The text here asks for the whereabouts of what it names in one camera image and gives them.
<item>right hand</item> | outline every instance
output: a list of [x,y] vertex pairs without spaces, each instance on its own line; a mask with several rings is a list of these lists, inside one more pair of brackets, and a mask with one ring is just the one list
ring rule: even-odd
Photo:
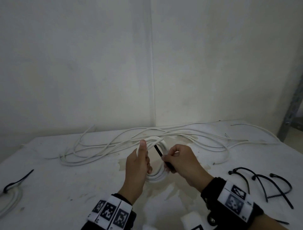
[[203,169],[192,152],[192,149],[187,145],[174,145],[168,154],[163,155],[161,159],[164,162],[171,163],[176,169],[176,172],[184,177],[187,183],[199,192],[202,192],[213,179],[213,177]]

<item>table surface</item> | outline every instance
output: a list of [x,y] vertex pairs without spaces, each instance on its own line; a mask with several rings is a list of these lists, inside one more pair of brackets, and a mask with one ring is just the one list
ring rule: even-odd
[[[276,140],[268,133],[246,125],[230,126],[242,121],[224,121],[208,124],[189,125],[205,132],[224,135],[235,139],[250,141]],[[83,137],[87,144],[107,143],[122,130],[88,133]],[[138,130],[129,131],[120,136],[120,140],[129,139]],[[158,131],[145,131],[142,135],[157,135]],[[18,150],[0,164],[0,187],[17,181],[30,170],[34,172],[22,183],[23,197],[17,206],[0,220],[1,229],[81,229],[86,217],[100,198],[106,198],[117,192],[125,176],[125,159],[133,148],[113,153],[93,163],[69,167],[60,164],[59,159],[46,160],[63,153],[66,147],[72,147],[79,134],[38,137]],[[293,186],[287,194],[294,206],[292,210],[282,197],[265,202],[263,191],[257,181],[251,179],[247,171],[241,173],[248,179],[251,196],[270,217],[287,221],[288,229],[303,229],[303,155],[283,143],[277,145],[243,144],[230,150],[230,160],[224,164],[213,165],[215,160],[224,156],[224,152],[215,153],[201,149],[194,143],[180,137],[166,137],[169,147],[174,144],[187,144],[197,156],[201,165],[213,176],[228,179],[243,190],[247,190],[245,181],[238,175],[228,175],[236,167],[246,167],[258,174],[274,173],[286,178]],[[199,137],[203,143],[213,144],[211,140]],[[88,154],[98,150],[91,149]],[[160,162],[156,151],[149,151],[152,165]],[[274,181],[283,191],[288,187],[277,178]],[[277,194],[276,188],[262,180],[268,195]],[[8,198],[1,197],[0,207]],[[177,174],[159,182],[144,185],[141,197],[134,204],[137,213],[135,229],[149,224],[158,229],[183,229],[180,217],[197,211],[206,221],[208,210],[200,194],[189,187]]]

